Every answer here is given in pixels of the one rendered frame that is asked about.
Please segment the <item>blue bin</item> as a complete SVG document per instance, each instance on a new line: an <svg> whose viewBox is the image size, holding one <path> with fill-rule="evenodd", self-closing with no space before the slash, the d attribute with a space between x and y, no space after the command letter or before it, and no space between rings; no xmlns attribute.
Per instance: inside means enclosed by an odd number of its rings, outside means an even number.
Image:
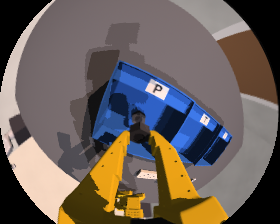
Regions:
<svg viewBox="0 0 280 224"><path fill-rule="evenodd" d="M105 90L92 138L110 146L134 124L132 115L139 110L146 116L145 124L175 148L181 162L212 166L232 139L222 125L186 94L121 60Z"/></svg>

